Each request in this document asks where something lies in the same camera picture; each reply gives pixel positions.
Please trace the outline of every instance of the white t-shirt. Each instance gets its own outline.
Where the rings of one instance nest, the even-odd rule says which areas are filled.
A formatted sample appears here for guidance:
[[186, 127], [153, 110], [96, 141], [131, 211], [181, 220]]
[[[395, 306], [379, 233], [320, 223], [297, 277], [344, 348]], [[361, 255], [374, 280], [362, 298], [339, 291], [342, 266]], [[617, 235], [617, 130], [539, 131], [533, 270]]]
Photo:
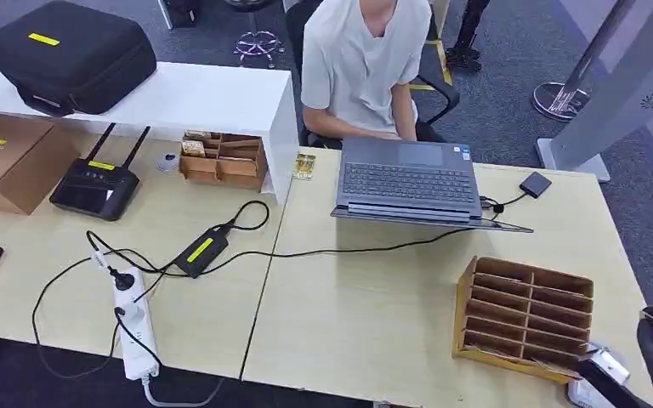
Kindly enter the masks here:
[[[324, 0], [304, 29], [302, 103], [358, 128], [396, 133], [391, 88], [417, 76], [430, 16], [428, 0], [398, 0], [375, 38], [359, 0]], [[416, 120], [413, 101], [412, 108]]]

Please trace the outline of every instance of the cable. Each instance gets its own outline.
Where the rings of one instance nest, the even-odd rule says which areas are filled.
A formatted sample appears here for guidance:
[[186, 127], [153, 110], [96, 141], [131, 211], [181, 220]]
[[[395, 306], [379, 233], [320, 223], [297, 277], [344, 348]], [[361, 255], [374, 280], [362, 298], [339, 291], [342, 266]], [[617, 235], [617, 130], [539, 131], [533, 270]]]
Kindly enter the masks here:
[[[138, 269], [138, 270], [140, 270], [142, 272], [146, 272], [147, 274], [161, 274], [161, 273], [163, 273], [166, 276], [172, 276], [172, 277], [175, 277], [175, 278], [188, 277], [188, 275], [184, 275], [184, 274], [170, 274], [168, 272], [163, 272], [166, 269], [169, 269], [173, 265], [173, 262], [174, 262], [173, 260], [171, 262], [167, 263], [166, 265], [164, 265], [163, 267], [157, 268], [156, 266], [154, 266], [153, 263], [149, 262], [148, 259], [141, 256], [138, 252], [136, 252], [136, 251], [134, 251], [132, 249], [115, 250], [113, 247], [111, 247], [109, 244], [107, 244], [104, 240], [102, 240], [98, 235], [96, 235], [92, 230], [86, 231], [86, 239], [88, 240], [89, 245], [91, 245], [91, 247], [94, 249], [94, 251], [96, 251], [96, 252], [99, 251], [99, 247], [94, 243], [94, 240], [96, 240], [99, 244], [103, 245], [104, 247], [106, 247], [109, 250], [108, 253], [116, 254], [119, 258], [125, 260], [131, 266], [135, 267], [136, 269]], [[130, 258], [126, 257], [125, 255], [122, 255], [121, 252], [131, 252], [131, 253], [133, 253], [134, 255], [141, 258], [144, 262], [146, 262], [146, 264], [149, 265], [149, 268], [143, 267], [143, 266], [139, 265], [138, 263], [135, 263]]]
[[219, 379], [219, 383], [216, 384], [216, 388], [212, 391], [211, 394], [209, 394], [208, 398], [203, 400], [202, 402], [160, 402], [154, 399], [154, 397], [151, 395], [151, 390], [149, 389], [149, 383], [150, 383], [150, 378], [144, 377], [141, 378], [141, 384], [144, 386], [144, 394], [146, 395], [146, 399], [151, 402], [153, 406], [158, 406], [162, 408], [196, 408], [199, 406], [204, 406], [210, 402], [212, 402], [213, 398], [216, 396], [216, 394], [219, 392], [219, 389], [221, 388], [221, 384], [224, 383], [224, 379], [221, 378]]
[[122, 330], [124, 330], [124, 331], [126, 332], [126, 334], [128, 334], [128, 336], [131, 337], [131, 339], [132, 339], [135, 343], [137, 343], [139, 346], [141, 346], [142, 349], [146, 350], [146, 353], [149, 353], [149, 354], [151, 355], [151, 357], [153, 357], [154, 360], [156, 360], [156, 363], [159, 365], [159, 367], [163, 367], [164, 364], [162, 363], [161, 360], [159, 360], [159, 357], [156, 356], [156, 353], [154, 353], [154, 352], [151, 350], [151, 348], [148, 348], [148, 347], [146, 346], [146, 344], [143, 344], [143, 343], [141, 342], [141, 340], [139, 340], [138, 338], [136, 338], [136, 336], [135, 336], [134, 334], [132, 334], [132, 333], [129, 331], [129, 329], [126, 327], [126, 325], [123, 324], [123, 320], [122, 320], [122, 315], [123, 315], [123, 313], [124, 313], [124, 311], [123, 311], [122, 308], [114, 308], [114, 316], [116, 317], [116, 324], [117, 324], [119, 327], [121, 327]]
[[[256, 205], [261, 206], [264, 209], [264, 211], [266, 212], [262, 222], [259, 223], [259, 224], [254, 225], [253, 227], [243, 227], [243, 226], [240, 226], [240, 225], [236, 225], [236, 220], [239, 218], [241, 213], [243, 213], [243, 211], [247, 207], [251, 206], [252, 204], [256, 204]], [[251, 201], [247, 201], [241, 207], [239, 207], [239, 210], [236, 212], [234, 217], [232, 217], [229, 221], [227, 221], [227, 222], [225, 222], [223, 224], [214, 225], [212, 228], [210, 228], [210, 230], [224, 229], [223, 232], [224, 232], [225, 235], [228, 234], [230, 230], [254, 231], [254, 230], [258, 230], [261, 227], [265, 226], [267, 221], [269, 221], [269, 216], [270, 216], [269, 206], [267, 206], [265, 202], [259, 201], [259, 200], [251, 200]]]
[[[523, 198], [524, 196], [525, 195], [522, 195], [520, 197], [517, 197], [517, 198], [513, 199], [512, 201], [508, 201], [508, 204], [516, 202], [516, 201], [520, 200], [521, 198]], [[494, 201], [492, 199], [489, 199], [488, 197], [481, 197], [481, 198], [484, 201], [491, 201], [491, 202], [497, 203], [496, 201]], [[261, 207], [264, 208], [264, 210], [266, 212], [266, 214], [264, 216], [264, 220], [262, 220], [259, 224], [254, 225], [254, 226], [236, 225], [236, 220], [239, 218], [239, 216], [244, 211], [244, 209], [246, 207], [252, 205], [252, 204], [260, 205]], [[226, 222], [224, 224], [219, 224], [219, 225], [213, 226], [211, 228], [211, 230], [225, 229], [223, 231], [223, 233], [225, 235], [228, 234], [230, 230], [245, 230], [245, 231], [258, 230], [259, 228], [263, 227], [268, 222], [269, 217], [270, 217], [270, 211], [269, 211], [269, 207], [266, 205], [266, 203], [264, 203], [262, 201], [249, 201], [249, 202], [245, 203], [244, 205], [242, 205], [239, 208], [236, 215], [232, 219], [230, 219], [228, 222]], [[504, 224], [516, 227], [516, 225], [507, 224], [507, 223], [504, 223]], [[469, 231], [469, 230], [473, 230], [473, 228], [468, 227], [468, 228], [453, 229], [453, 230], [447, 231], [447, 232], [445, 232], [443, 234], [437, 235], [436, 237], [431, 238], [431, 239], [420, 240], [420, 241], [410, 241], [410, 242], [405, 242], [405, 243], [401, 243], [401, 244], [397, 244], [397, 245], [393, 245], [393, 246], [384, 246], [384, 247], [358, 248], [358, 249], [319, 249], [319, 250], [314, 250], [314, 251], [295, 252], [295, 253], [274, 253], [274, 252], [261, 252], [261, 251], [240, 252], [240, 253], [237, 253], [237, 254], [233, 255], [231, 258], [227, 259], [226, 261], [222, 262], [221, 264], [219, 264], [217, 266], [214, 266], [211, 269], [204, 270], [203, 272], [200, 273], [200, 275], [210, 274], [210, 273], [212, 273], [212, 272], [214, 272], [214, 271], [216, 271], [218, 269], [221, 269], [224, 266], [230, 264], [231, 262], [235, 261], [236, 259], [238, 259], [240, 257], [243, 257], [243, 256], [246, 256], [246, 255], [261, 255], [261, 256], [265, 256], [265, 257], [269, 257], [269, 258], [297, 258], [297, 257], [306, 257], [306, 256], [311, 256], [311, 255], [327, 254], [327, 253], [387, 252], [387, 251], [394, 251], [394, 250], [405, 248], [405, 247], [413, 247], [413, 246], [417, 246], [417, 245], [431, 244], [431, 243], [436, 242], [436, 241], [438, 241], [438, 240], [440, 240], [442, 238], [447, 237], [448, 235], [454, 235], [456, 233]], [[141, 298], [143, 298], [151, 290], [153, 290], [154, 287], [156, 287], [156, 285], [158, 285], [158, 283], [163, 279], [164, 276], [174, 276], [174, 277], [186, 277], [187, 276], [187, 275], [182, 275], [182, 274], [169, 274], [167, 272], [167, 269], [174, 265], [174, 261], [171, 261], [170, 263], [167, 263], [166, 265], [164, 265], [162, 268], [157, 269], [156, 267], [154, 267], [154, 265], [151, 262], [149, 262], [149, 260], [146, 257], [142, 256], [141, 254], [139, 254], [138, 252], [136, 252], [134, 250], [131, 250], [131, 249], [118, 249], [118, 250], [116, 250], [116, 249], [113, 249], [113, 247], [111, 247], [109, 244], [107, 244], [104, 240], [102, 240], [98, 235], [96, 235], [91, 230], [86, 232], [86, 236], [87, 236], [89, 244], [91, 245], [91, 247], [96, 252], [99, 251], [99, 246], [96, 244], [96, 242], [98, 242], [100, 245], [102, 245], [102, 246], [104, 246], [104, 247], [106, 247], [106, 248], [108, 248], [110, 250], [110, 251], [106, 252], [105, 255], [115, 254], [119, 258], [122, 258], [122, 259], [126, 260], [129, 264], [131, 264], [135, 268], [138, 268], [141, 271], [144, 271], [144, 272], [147, 272], [147, 273], [158, 273], [159, 274], [159, 277], [146, 290], [144, 290], [138, 297], [136, 297], [134, 299], [135, 303], [138, 302]], [[133, 260], [128, 258], [126, 255], [123, 255], [122, 252], [131, 252], [132, 254], [136, 255], [139, 258], [141, 258], [147, 265], [149, 265], [149, 268], [138, 265]], [[126, 326], [121, 321], [121, 316], [116, 311], [115, 311], [115, 316], [116, 316], [117, 326], [116, 326], [116, 328], [114, 330], [114, 334], [112, 336], [111, 351], [110, 351], [109, 357], [107, 358], [107, 361], [102, 366], [96, 367], [96, 368], [94, 368], [93, 370], [90, 370], [90, 371], [85, 371], [84, 373], [76, 374], [74, 376], [64, 376], [64, 375], [59, 374], [57, 371], [54, 371], [51, 368], [51, 366], [48, 364], [48, 362], [43, 358], [43, 354], [42, 354], [42, 350], [41, 350], [41, 343], [40, 343], [40, 339], [39, 339], [38, 331], [37, 331], [37, 327], [36, 327], [36, 312], [37, 312], [38, 306], [41, 304], [41, 301], [43, 299], [43, 296], [44, 296], [45, 292], [51, 287], [52, 284], [54, 284], [54, 282], [56, 282], [61, 276], [65, 275], [67, 272], [69, 272], [70, 270], [72, 270], [76, 266], [78, 266], [78, 265], [80, 265], [80, 264], [82, 264], [82, 263], [84, 263], [84, 262], [86, 262], [88, 260], [89, 260], [89, 258], [84, 258], [84, 259], [79, 260], [78, 262], [76, 262], [76, 263], [72, 264], [71, 266], [69, 266], [68, 268], [64, 269], [62, 272], [60, 272], [58, 275], [56, 275], [52, 280], [50, 280], [46, 284], [46, 286], [42, 289], [41, 294], [39, 295], [39, 298], [37, 300], [37, 303], [34, 306], [33, 312], [31, 314], [31, 324], [33, 326], [34, 338], [36, 339], [37, 345], [39, 347], [39, 354], [42, 356], [43, 364], [47, 367], [47, 369], [52, 374], [55, 374], [55, 376], [62, 377], [62, 378], [82, 377], [82, 376], [90, 374], [92, 372], [96, 372], [97, 370], [100, 370], [101, 368], [103, 368], [103, 366], [105, 366], [105, 364], [108, 362], [108, 360], [111, 359], [111, 357], [113, 355], [113, 349], [114, 349], [114, 343], [115, 343], [117, 328], [120, 326], [121, 328], [124, 329], [124, 332], [126, 332], [137, 344], [139, 344], [145, 351], [147, 351], [149, 354], [151, 354], [152, 357], [154, 357], [154, 359], [159, 364], [159, 366], [162, 366], [162, 363], [158, 359], [158, 357], [156, 356], [156, 353], [154, 353], [152, 350], [150, 350], [148, 347], [146, 347], [139, 339], [137, 339], [133, 334], [131, 334], [131, 332], [126, 328]]]
[[490, 221], [494, 221], [499, 217], [499, 214], [504, 213], [504, 208], [508, 206], [509, 204], [514, 204], [515, 202], [525, 198], [527, 196], [527, 193], [522, 193], [522, 195], [513, 198], [512, 200], [509, 200], [504, 203], [500, 203], [497, 200], [491, 199], [485, 195], [480, 195], [480, 201], [481, 206], [483, 210], [492, 210], [494, 212], [494, 216], [492, 218], [489, 218]]
[[222, 262], [221, 264], [203, 271], [201, 275], [206, 275], [214, 272], [215, 270], [221, 269], [224, 266], [230, 264], [232, 261], [236, 260], [237, 258], [241, 258], [245, 255], [262, 255], [265, 257], [270, 257], [270, 258], [297, 258], [297, 257], [306, 257], [309, 255], [318, 255], [322, 253], [361, 253], [361, 252], [386, 252], [386, 251], [394, 251], [396, 249], [401, 249], [405, 247], [413, 247], [415, 245], [423, 245], [423, 244], [431, 244], [432, 242], [436, 242], [448, 235], [456, 234], [457, 232], [463, 232], [463, 231], [469, 231], [473, 230], [473, 228], [460, 228], [460, 229], [453, 229], [451, 231], [447, 231], [444, 234], [437, 235], [434, 238], [428, 239], [428, 240], [421, 240], [421, 241], [411, 241], [411, 242], [406, 242], [403, 244], [398, 244], [398, 245], [393, 245], [393, 246], [384, 246], [384, 247], [379, 247], [379, 248], [360, 248], [360, 249], [317, 249], [314, 251], [306, 251], [306, 252], [295, 252], [295, 253], [273, 253], [273, 252], [261, 252], [261, 251], [245, 251], [245, 252], [239, 252], [232, 256], [231, 258], [227, 259], [226, 261]]
[[[96, 234], [93, 234], [93, 235], [94, 235], [94, 237], [95, 237], [98, 241], [102, 241], [102, 240], [101, 240], [101, 239], [100, 239]], [[153, 266], [153, 265], [151, 264], [151, 262], [149, 262], [149, 260], [148, 260], [146, 257], [144, 257], [143, 255], [141, 255], [140, 253], [136, 252], [136, 251], [133, 250], [133, 249], [128, 249], [128, 248], [123, 248], [123, 249], [113, 249], [113, 248], [111, 248], [110, 246], [108, 246], [108, 244], [106, 244], [105, 242], [104, 242], [103, 244], [104, 244], [105, 247], [110, 248], [110, 251], [108, 251], [108, 252], [105, 253], [105, 255], [107, 255], [107, 256], [108, 256], [108, 255], [114, 255], [114, 254], [116, 254], [116, 255], [118, 255], [119, 257], [124, 258], [124, 256], [122, 255], [122, 253], [123, 253], [123, 252], [128, 252], [128, 253], [132, 253], [133, 255], [139, 257], [142, 261], [144, 261], [145, 263], [149, 264], [150, 266]], [[106, 357], [106, 360], [105, 360], [101, 365], [98, 365], [98, 366], [96, 366], [95, 368], [92, 368], [92, 369], [89, 369], [89, 370], [86, 370], [86, 371], [84, 371], [84, 372], [80, 372], [80, 373], [77, 373], [77, 374], [62, 374], [62, 373], [56, 371], [56, 370], [55, 370], [55, 369], [54, 369], [54, 368], [53, 368], [53, 367], [48, 363], [48, 361], [46, 360], [46, 356], [43, 354], [43, 345], [41, 344], [41, 338], [40, 338], [39, 335], [38, 335], [38, 329], [37, 329], [37, 324], [36, 324], [36, 313], [37, 313], [37, 311], [38, 311], [38, 307], [41, 305], [41, 302], [42, 302], [42, 300], [43, 300], [43, 297], [44, 297], [44, 295], [46, 294], [46, 291], [47, 291], [47, 290], [48, 290], [48, 289], [49, 289], [49, 288], [50, 288], [50, 287], [51, 287], [51, 286], [52, 286], [52, 285], [53, 285], [53, 284], [54, 284], [58, 279], [60, 279], [60, 278], [61, 278], [62, 276], [64, 276], [64, 275], [66, 275], [68, 272], [70, 272], [71, 270], [73, 270], [73, 269], [76, 268], [77, 266], [79, 266], [79, 265], [81, 265], [81, 264], [83, 264], [83, 263], [89, 261], [90, 259], [91, 259], [91, 258], [80, 259], [80, 260], [76, 261], [75, 263], [72, 263], [71, 265], [69, 265], [66, 269], [62, 270], [62, 271], [59, 272], [59, 273], [58, 273], [54, 278], [52, 278], [52, 279], [51, 279], [51, 280], [50, 280], [50, 281], [49, 281], [49, 282], [48, 282], [48, 283], [43, 287], [43, 289], [41, 290], [41, 293], [39, 293], [39, 295], [38, 295], [38, 299], [37, 299], [37, 301], [36, 301], [36, 304], [34, 305], [34, 308], [33, 308], [32, 312], [31, 312], [31, 329], [33, 330], [33, 333], [34, 333], [34, 339], [36, 340], [36, 345], [37, 345], [37, 351], [38, 351], [39, 359], [41, 360], [41, 362], [43, 363], [43, 366], [46, 368], [46, 370], [47, 370], [48, 372], [50, 372], [51, 374], [53, 374], [55, 377], [58, 377], [58, 378], [61, 378], [61, 379], [65, 379], [65, 380], [73, 380], [73, 379], [77, 379], [77, 378], [80, 378], [80, 377], [85, 377], [85, 376], [87, 376], [87, 375], [89, 375], [89, 374], [93, 374], [93, 373], [95, 373], [96, 371], [99, 371], [99, 370], [103, 369], [104, 367], [106, 367], [107, 364], [109, 364], [109, 362], [110, 362], [111, 359], [113, 358], [113, 355], [114, 355], [114, 348], [116, 347], [116, 333], [117, 333], [118, 325], [114, 326], [114, 332], [113, 332], [113, 334], [111, 335], [111, 347], [110, 347], [110, 349], [109, 349], [109, 355]], [[134, 265], [134, 266], [136, 266], [136, 267], [139, 267], [139, 266], [140, 266], [140, 265], [137, 265], [136, 263], [134, 263], [133, 261], [131, 261], [130, 259], [129, 259], [129, 261], [130, 261], [130, 263], [131, 263], [132, 265]], [[156, 281], [154, 282], [154, 284], [152, 284], [152, 285], [149, 287], [149, 289], [147, 289], [147, 290], [145, 291], [145, 293], [143, 293], [141, 296], [144, 296], [148, 291], [152, 290], [152, 289], [156, 286], [156, 283], [158, 283], [158, 281], [159, 281], [159, 280], [160, 280], [164, 275], [171, 275], [171, 276], [174, 276], [174, 277], [186, 277], [186, 275], [167, 274], [165, 269], [160, 271], [160, 270], [154, 268], [154, 269], [152, 269], [152, 270], [149, 270], [149, 269], [144, 270], [144, 272], [149, 272], [149, 273], [161, 273], [161, 276], [159, 276], [159, 278], [156, 279]]]

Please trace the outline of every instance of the metal stand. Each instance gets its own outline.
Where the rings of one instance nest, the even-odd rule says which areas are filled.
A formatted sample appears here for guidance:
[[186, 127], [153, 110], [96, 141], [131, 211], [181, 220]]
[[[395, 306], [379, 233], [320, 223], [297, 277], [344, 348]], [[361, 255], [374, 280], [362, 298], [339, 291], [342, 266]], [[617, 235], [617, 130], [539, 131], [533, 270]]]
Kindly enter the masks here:
[[257, 18], [254, 13], [249, 13], [250, 31], [241, 36], [236, 42], [234, 54], [240, 54], [239, 65], [243, 66], [244, 58], [247, 56], [266, 55], [269, 59], [269, 68], [274, 68], [274, 59], [271, 53], [278, 49], [280, 53], [284, 52], [284, 47], [276, 34], [269, 31], [259, 31], [257, 29]]
[[[632, 0], [618, 1], [615, 7], [626, 8], [625, 4], [631, 3]], [[537, 150], [545, 168], [594, 173], [599, 181], [608, 181], [610, 175], [599, 153], [650, 120], [653, 120], [653, 9], [589, 104], [556, 138], [539, 139]]]
[[159, 3], [159, 9], [162, 10], [162, 15], [164, 16], [164, 20], [167, 22], [168, 29], [173, 29], [173, 23], [171, 22], [171, 17], [168, 15], [167, 5], [164, 3], [164, 0], [156, 0], [156, 2]]
[[587, 76], [589, 66], [602, 54], [607, 42], [633, 4], [634, 0], [616, 0], [567, 82], [546, 82], [534, 90], [532, 104], [539, 113], [555, 121], [569, 122], [589, 102], [589, 94], [579, 89], [579, 86]]

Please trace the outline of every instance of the office chair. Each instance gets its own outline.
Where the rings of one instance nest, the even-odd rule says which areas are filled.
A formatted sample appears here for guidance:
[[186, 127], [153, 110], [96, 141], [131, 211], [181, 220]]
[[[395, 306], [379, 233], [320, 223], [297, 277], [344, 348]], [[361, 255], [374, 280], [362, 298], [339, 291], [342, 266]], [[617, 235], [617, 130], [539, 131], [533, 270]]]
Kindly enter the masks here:
[[271, 5], [275, 0], [225, 0], [235, 11], [249, 14], [249, 31], [236, 41], [234, 54], [239, 54], [239, 65], [244, 64], [247, 56], [266, 55], [269, 68], [274, 68], [275, 51], [284, 52], [279, 37], [271, 31], [260, 31], [257, 28], [256, 12]]
[[[303, 0], [294, 4], [287, 11], [287, 33], [289, 40], [292, 42], [294, 63], [297, 66], [297, 72], [300, 78], [302, 76], [302, 60], [304, 59], [304, 28], [306, 27], [306, 22], [309, 21], [311, 15], [316, 11], [316, 8], [319, 7], [319, 4], [321, 4], [321, 1], [322, 0]], [[459, 104], [459, 92], [448, 83], [437, 86], [421, 74], [417, 75], [417, 78], [434, 88], [434, 90], [446, 99], [446, 107], [431, 119], [424, 122], [426, 123], [426, 126], [431, 126], [434, 122], [437, 122], [441, 117], [449, 113], [449, 111]], [[309, 146], [309, 134], [309, 129], [304, 126], [302, 131], [299, 133], [300, 145]], [[315, 144], [315, 147], [319, 145], [329, 147], [330, 145], [334, 145], [333, 142], [339, 142], [336, 139], [322, 138], [321, 136], [317, 136], [317, 139], [318, 143]]]

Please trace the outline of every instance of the floor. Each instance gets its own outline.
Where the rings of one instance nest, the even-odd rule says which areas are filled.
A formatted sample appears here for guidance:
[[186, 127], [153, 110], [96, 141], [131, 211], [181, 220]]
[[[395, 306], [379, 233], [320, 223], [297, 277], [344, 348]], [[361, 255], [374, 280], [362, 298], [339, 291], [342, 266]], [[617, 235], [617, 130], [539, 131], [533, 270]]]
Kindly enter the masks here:
[[[0, 0], [0, 25], [46, 1]], [[465, 1], [451, 2], [444, 34], [447, 45], [455, 40]], [[237, 65], [231, 46], [247, 29], [245, 15], [235, 14], [215, 0], [205, 1], [204, 15], [196, 28], [173, 31], [166, 29], [156, 0], [76, 0], [75, 3], [137, 20], [145, 28], [159, 60]], [[472, 145], [477, 162], [539, 167], [535, 140], [556, 135], [564, 125], [538, 115], [531, 108], [529, 95], [540, 82], [560, 80], [569, 73], [586, 47], [585, 38], [593, 35], [600, 15], [604, 18], [609, 7], [610, 0], [589, 4], [577, 0], [491, 2], [475, 43], [482, 51], [485, 69], [479, 75], [454, 73], [462, 103], [435, 130], [448, 140]], [[587, 90], [598, 88], [600, 78], [608, 75], [620, 52], [631, 41], [635, 27], [639, 27], [640, 15], [634, 12], [635, 17], [630, 18], [636, 20], [628, 19], [632, 25], [618, 32], [622, 42], [605, 51], [603, 64], [592, 70], [585, 83]], [[258, 13], [261, 27], [286, 39], [282, 19], [281, 2]], [[261, 59], [247, 64], [266, 65]], [[288, 45], [276, 64], [293, 71]], [[433, 50], [425, 50], [422, 73], [432, 78], [440, 75]], [[234, 84], [234, 89], [234, 92], [244, 92], [239, 84]], [[442, 104], [430, 92], [416, 92], [414, 99], [420, 114], [425, 116], [436, 112]], [[604, 157], [614, 177], [603, 186], [605, 199], [644, 296], [653, 303], [653, 123], [613, 145]], [[80, 371], [99, 362], [98, 356], [62, 350], [51, 350], [48, 356], [56, 365], [70, 371]], [[216, 381], [212, 376], [170, 369], [159, 380], [155, 394], [164, 400], [204, 398]], [[150, 406], [140, 385], [124, 380], [118, 363], [108, 365], [99, 375], [65, 382], [46, 374], [34, 346], [0, 340], [0, 407], [45, 405]], [[210, 406], [367, 408], [371, 405], [365, 401], [228, 380]]]

